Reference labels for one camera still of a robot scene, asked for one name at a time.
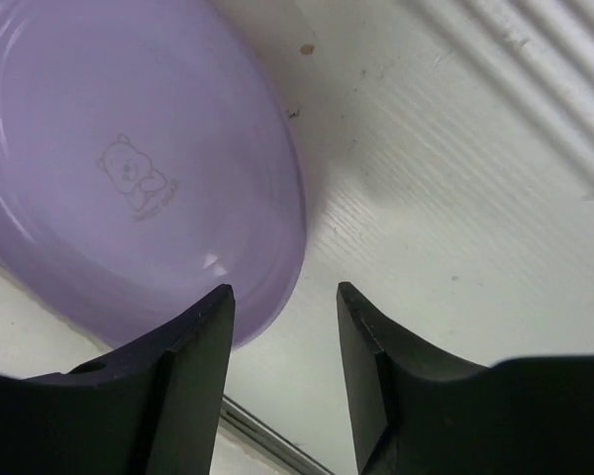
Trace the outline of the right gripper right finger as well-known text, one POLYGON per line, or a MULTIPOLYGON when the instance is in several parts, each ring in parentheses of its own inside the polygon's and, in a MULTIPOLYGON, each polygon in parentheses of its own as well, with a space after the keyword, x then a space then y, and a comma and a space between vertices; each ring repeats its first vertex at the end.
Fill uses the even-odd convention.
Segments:
POLYGON ((337 312, 361 474, 594 474, 594 355, 485 367, 389 319, 352 284, 337 312))

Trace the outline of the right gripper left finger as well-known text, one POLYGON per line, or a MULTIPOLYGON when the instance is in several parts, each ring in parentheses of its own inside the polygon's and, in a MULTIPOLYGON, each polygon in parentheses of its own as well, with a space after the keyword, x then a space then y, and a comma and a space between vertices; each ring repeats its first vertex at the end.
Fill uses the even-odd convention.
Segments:
POLYGON ((68 373, 0 375, 0 474, 206 474, 231 353, 222 285, 68 373))

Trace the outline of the purple plastic plate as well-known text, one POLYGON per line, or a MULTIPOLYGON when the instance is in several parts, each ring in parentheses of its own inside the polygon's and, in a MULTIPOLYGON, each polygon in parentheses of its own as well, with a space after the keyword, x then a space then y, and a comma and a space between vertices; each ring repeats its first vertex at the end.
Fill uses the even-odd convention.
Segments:
POLYGON ((0 265, 112 346, 235 294, 263 333, 304 258, 284 110, 207 1, 0 1, 0 265))

